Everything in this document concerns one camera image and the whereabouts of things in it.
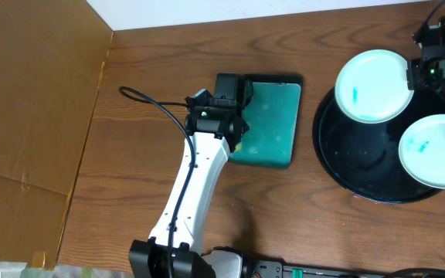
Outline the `mint plate top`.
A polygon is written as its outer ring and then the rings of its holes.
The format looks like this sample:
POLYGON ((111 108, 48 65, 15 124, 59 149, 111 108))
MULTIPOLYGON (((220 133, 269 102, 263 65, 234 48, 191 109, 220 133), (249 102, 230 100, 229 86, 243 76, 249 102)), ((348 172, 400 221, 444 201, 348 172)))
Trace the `mint plate top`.
POLYGON ((374 49, 350 59, 335 82, 335 100, 352 120, 379 124, 398 116, 413 98, 407 60, 392 51, 374 49))

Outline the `mint plate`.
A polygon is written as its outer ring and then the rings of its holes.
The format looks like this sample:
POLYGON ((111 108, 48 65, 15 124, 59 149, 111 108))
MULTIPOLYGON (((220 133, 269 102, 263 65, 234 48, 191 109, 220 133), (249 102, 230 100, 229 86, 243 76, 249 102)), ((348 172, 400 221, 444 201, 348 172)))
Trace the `mint plate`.
POLYGON ((399 141, 399 159, 418 182, 445 189, 445 114, 411 124, 399 141))
POLYGON ((350 59, 335 82, 335 100, 352 120, 379 124, 398 116, 413 98, 407 60, 392 51, 374 49, 350 59))

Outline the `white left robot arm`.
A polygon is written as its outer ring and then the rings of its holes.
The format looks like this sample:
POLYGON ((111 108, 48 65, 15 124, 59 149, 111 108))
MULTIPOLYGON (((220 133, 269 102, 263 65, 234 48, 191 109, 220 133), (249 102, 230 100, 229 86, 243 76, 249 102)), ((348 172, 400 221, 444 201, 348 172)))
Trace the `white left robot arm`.
POLYGON ((136 277, 250 277, 241 252, 218 249, 205 255, 202 238, 219 175, 249 126, 243 110, 253 97, 250 80, 220 73, 214 93, 186 97, 188 114, 177 120, 185 138, 183 159, 163 213, 146 241, 128 253, 136 277))

